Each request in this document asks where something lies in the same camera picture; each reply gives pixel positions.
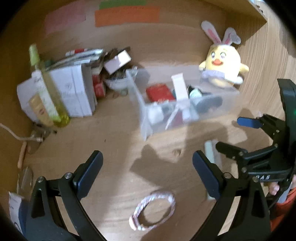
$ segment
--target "green bottle cap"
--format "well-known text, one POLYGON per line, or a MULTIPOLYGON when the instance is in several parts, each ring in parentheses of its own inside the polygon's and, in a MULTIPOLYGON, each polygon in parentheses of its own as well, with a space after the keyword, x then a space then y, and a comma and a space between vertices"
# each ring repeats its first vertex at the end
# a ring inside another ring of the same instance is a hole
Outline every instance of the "green bottle cap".
POLYGON ((38 63, 40 63, 40 58, 37 50, 36 44, 32 44, 29 47, 29 55, 30 55, 30 63, 31 66, 34 66, 38 63))

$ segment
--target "plush toy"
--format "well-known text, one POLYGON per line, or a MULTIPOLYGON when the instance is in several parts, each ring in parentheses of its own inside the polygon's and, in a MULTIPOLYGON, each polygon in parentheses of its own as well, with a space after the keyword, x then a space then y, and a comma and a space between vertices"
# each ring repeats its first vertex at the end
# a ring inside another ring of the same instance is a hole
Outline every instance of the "plush toy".
POLYGON ((214 42, 207 54, 207 59, 199 65, 200 70, 203 70, 202 77, 209 78, 211 83, 222 88, 234 84, 240 85, 243 80, 238 74, 249 71, 249 67, 241 63, 237 50, 231 46, 232 43, 240 44, 240 37, 233 28, 228 28, 221 41, 210 22, 203 21, 201 27, 214 42))

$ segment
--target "white label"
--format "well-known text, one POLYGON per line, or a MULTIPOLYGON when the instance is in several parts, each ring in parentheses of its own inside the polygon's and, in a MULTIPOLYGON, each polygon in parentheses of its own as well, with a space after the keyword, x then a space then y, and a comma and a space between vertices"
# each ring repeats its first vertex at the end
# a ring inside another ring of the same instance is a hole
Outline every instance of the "white label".
POLYGON ((19 220, 19 210, 20 204, 22 202, 22 198, 12 192, 9 192, 9 215, 12 223, 14 226, 22 233, 22 229, 20 227, 20 220, 19 220))

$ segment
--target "bunny ears headband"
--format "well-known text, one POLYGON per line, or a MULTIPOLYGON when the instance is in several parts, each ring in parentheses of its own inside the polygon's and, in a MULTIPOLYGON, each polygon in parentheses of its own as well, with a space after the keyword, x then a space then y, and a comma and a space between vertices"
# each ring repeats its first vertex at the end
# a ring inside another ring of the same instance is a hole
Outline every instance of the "bunny ears headband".
POLYGON ((223 41, 219 38, 215 27, 208 21, 203 21, 201 25, 206 35, 213 41, 214 44, 231 45, 232 43, 240 44, 241 39, 233 28, 228 28, 225 31, 223 41))

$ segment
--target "human hand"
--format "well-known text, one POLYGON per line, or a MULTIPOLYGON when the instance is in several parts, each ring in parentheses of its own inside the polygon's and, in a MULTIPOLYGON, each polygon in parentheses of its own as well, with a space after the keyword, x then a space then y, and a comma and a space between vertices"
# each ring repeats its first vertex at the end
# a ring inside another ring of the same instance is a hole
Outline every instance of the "human hand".
MULTIPOLYGON (((291 189, 294 189, 295 187, 296 187, 296 175, 293 176, 291 189)), ((279 185, 276 182, 268 184, 268 191, 271 195, 273 196, 276 195, 278 190, 279 190, 279 185)))

